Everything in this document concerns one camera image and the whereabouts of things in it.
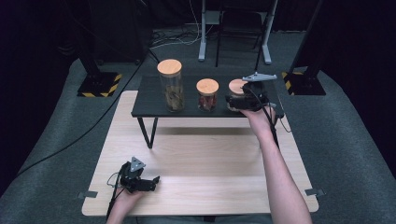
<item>tall glass jar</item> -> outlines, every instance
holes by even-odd
[[[169,111],[177,112],[184,108],[183,80],[181,62],[168,59],[157,66],[160,72],[163,95]]]

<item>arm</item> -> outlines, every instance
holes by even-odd
[[[275,116],[273,108],[266,107],[266,110],[272,117]],[[304,198],[276,146],[268,118],[262,110],[241,112],[247,116],[262,149],[268,199],[274,223],[312,223]]]
[[[134,193],[130,193],[127,189],[117,189],[117,194],[120,195],[111,209],[107,224],[121,224],[128,213],[134,208],[137,201],[144,195],[144,192],[135,191]]]

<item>black stand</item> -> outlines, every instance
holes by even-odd
[[[61,6],[67,19],[71,31],[76,40],[76,50],[78,57],[85,67],[87,76],[78,89],[78,96],[85,97],[107,97],[113,95],[120,81],[121,75],[118,73],[100,72],[93,57],[91,56],[84,37],[76,26],[76,21],[65,0],[60,0]]]
[[[315,9],[314,15],[309,22],[307,32],[304,36],[303,42],[297,52],[296,57],[294,58],[293,64],[289,72],[282,73],[283,80],[285,81],[286,89],[290,95],[326,95],[326,92],[323,90],[317,75],[322,66],[324,60],[326,60],[327,51],[330,48],[331,43],[333,42],[333,34],[332,33],[328,38],[326,38],[321,45],[319,54],[315,58],[315,61],[307,67],[306,71],[303,73],[295,73],[293,72],[294,67],[296,66],[298,60],[300,59],[301,52],[304,48],[304,44],[310,31],[312,30],[312,26],[317,19],[318,12],[320,11],[323,0],[319,0],[318,5]]]

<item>gray carpet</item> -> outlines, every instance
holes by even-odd
[[[327,95],[287,94],[280,74],[289,70],[303,36],[271,34],[269,48],[273,64],[264,65],[261,61],[259,72],[279,76],[275,82],[277,92],[312,186],[327,193],[318,198],[319,210],[312,218],[315,223],[394,223],[395,179],[343,90],[330,77],[319,73]],[[254,73],[256,54],[253,52],[224,50],[219,67],[215,68],[216,41],[208,40],[202,63],[197,60],[198,50],[199,42],[195,42],[152,51],[160,60],[180,60],[186,78]],[[23,167],[79,139],[112,107],[74,145],[11,183],[0,199],[0,223],[105,223],[104,217],[84,217],[83,200],[77,196],[91,183],[117,96],[122,90],[137,90],[142,76],[158,76],[156,62],[150,56],[129,81],[137,68],[133,63],[105,63],[100,66],[102,71],[123,74],[115,94],[107,98],[83,98],[77,97],[77,91],[85,78],[84,67],[79,60],[72,64],[49,125]]]

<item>hazard stripe tape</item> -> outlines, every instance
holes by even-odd
[[[118,74],[116,78],[114,78],[114,83],[110,87],[110,90],[108,92],[79,92],[78,96],[83,96],[83,97],[108,97],[112,96],[114,92],[116,91],[117,87],[119,86],[120,79],[122,77],[122,74]]]
[[[303,75],[303,73],[293,73],[294,75]],[[290,82],[289,73],[283,72],[282,73],[283,80],[285,81],[286,90],[288,91],[289,95],[294,95],[294,90]]]

